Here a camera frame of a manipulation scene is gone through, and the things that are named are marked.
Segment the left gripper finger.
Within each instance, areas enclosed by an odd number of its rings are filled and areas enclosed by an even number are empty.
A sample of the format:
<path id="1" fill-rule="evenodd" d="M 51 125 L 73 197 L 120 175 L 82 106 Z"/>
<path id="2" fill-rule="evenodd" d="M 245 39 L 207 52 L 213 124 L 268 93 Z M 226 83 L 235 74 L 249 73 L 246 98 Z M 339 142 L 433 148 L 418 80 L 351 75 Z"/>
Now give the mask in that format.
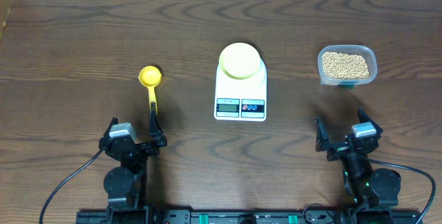
<path id="1" fill-rule="evenodd" d="M 109 137 L 109 133 L 111 131 L 111 128 L 115 124 L 118 124 L 118 119 L 116 117 L 113 117 L 112 120 L 110 121 L 110 124 L 109 124 L 108 128 L 106 129 L 106 131 L 103 134 L 104 138 L 108 138 Z"/>
<path id="2" fill-rule="evenodd" d="M 167 146 L 167 138 L 157 122 L 157 114 L 154 110 L 150 113 L 149 135 L 158 147 Z"/>

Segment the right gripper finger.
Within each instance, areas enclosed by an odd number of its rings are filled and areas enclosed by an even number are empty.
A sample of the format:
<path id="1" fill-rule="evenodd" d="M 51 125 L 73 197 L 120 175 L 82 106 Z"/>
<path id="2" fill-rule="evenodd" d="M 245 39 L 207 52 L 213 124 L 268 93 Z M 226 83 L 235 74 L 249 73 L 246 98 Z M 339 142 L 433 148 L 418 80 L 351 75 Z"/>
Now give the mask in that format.
<path id="1" fill-rule="evenodd" d="M 375 121 L 373 121 L 373 119 L 371 119 L 362 108 L 358 109 L 357 115 L 361 124 L 369 122 L 373 125 L 373 127 L 378 127 L 377 123 L 375 123 Z"/>
<path id="2" fill-rule="evenodd" d="M 329 149 L 329 136 L 323 121 L 317 117 L 316 124 L 316 151 L 327 151 Z"/>

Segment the yellow measuring scoop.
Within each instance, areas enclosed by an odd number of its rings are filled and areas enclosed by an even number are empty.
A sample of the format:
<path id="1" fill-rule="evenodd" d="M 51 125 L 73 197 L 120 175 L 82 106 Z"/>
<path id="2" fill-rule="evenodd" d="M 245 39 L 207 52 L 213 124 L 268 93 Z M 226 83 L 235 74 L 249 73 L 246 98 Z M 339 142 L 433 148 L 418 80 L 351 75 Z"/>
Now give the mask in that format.
<path id="1" fill-rule="evenodd" d="M 158 114 L 158 104 L 155 94 L 155 87 L 162 81 L 162 73 L 156 66 L 144 67 L 138 76 L 140 83 L 148 90 L 148 100 L 150 110 Z"/>

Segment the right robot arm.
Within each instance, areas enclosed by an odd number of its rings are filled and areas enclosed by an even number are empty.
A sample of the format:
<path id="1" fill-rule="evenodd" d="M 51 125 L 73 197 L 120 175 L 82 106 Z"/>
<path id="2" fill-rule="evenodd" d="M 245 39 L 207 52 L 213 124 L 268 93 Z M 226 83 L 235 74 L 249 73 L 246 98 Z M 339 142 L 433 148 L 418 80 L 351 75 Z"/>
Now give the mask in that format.
<path id="1" fill-rule="evenodd" d="M 398 205 L 401 176 L 391 169 L 373 169 L 367 155 L 379 147 L 383 132 L 363 109 L 357 111 L 359 123 L 343 142 L 332 143 L 323 121 L 316 118 L 316 151 L 325 151 L 329 162 L 343 164 L 345 186 L 358 205 L 366 209 L 390 208 Z"/>

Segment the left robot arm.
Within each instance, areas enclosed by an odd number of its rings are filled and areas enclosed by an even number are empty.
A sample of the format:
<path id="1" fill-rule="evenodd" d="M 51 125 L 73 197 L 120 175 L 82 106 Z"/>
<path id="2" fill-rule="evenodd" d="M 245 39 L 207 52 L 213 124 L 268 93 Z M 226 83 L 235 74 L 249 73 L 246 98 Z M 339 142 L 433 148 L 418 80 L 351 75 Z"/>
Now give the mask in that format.
<path id="1" fill-rule="evenodd" d="M 128 122 L 119 123 L 113 118 L 99 141 L 105 154 L 120 162 L 104 178 L 104 189 L 108 194 L 108 207 L 114 210 L 139 209 L 141 195 L 145 189 L 146 162 L 149 157 L 160 154 L 167 139 L 157 121 L 157 111 L 150 111 L 148 135 L 151 140 L 136 143 L 136 133 Z"/>

